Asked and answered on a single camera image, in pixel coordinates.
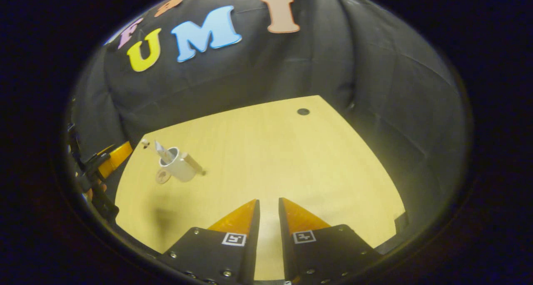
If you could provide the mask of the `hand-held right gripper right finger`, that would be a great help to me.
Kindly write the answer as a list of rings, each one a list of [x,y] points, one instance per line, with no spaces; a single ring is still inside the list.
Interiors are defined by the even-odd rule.
[[[279,199],[286,285],[331,285],[381,258],[346,224],[329,225],[287,198]]]

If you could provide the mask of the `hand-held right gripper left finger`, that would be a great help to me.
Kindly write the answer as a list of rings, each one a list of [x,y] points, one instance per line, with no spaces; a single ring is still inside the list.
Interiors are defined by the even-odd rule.
[[[193,227],[160,260],[210,285],[251,285],[257,257],[260,203],[253,199],[209,228]]]

